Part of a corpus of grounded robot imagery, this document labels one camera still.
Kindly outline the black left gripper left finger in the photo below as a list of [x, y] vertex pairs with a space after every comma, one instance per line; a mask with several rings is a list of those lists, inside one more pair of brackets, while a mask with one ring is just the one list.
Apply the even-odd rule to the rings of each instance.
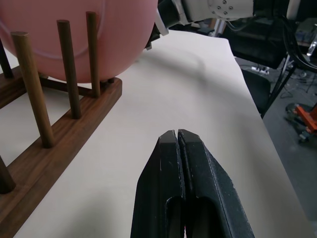
[[137, 182], [132, 238], [182, 238], [185, 184], [174, 130], [162, 134]]

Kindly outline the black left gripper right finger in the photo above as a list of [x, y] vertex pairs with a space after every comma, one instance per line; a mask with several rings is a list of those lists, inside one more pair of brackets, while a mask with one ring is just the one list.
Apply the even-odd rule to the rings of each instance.
[[186, 190], [186, 236], [254, 237], [231, 178], [201, 138], [180, 129], [178, 142]]

